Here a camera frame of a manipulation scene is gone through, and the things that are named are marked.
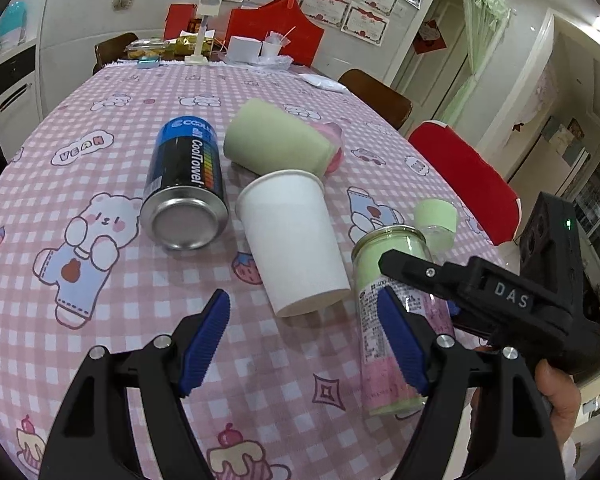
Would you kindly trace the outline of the person's right hand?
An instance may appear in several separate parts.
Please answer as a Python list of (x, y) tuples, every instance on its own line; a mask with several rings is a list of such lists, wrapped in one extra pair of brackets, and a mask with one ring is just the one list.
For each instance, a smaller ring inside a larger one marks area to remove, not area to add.
[(536, 388), (550, 402), (550, 423), (556, 436), (558, 448), (564, 448), (571, 437), (581, 407), (580, 389), (573, 379), (562, 370), (541, 360), (535, 369)]

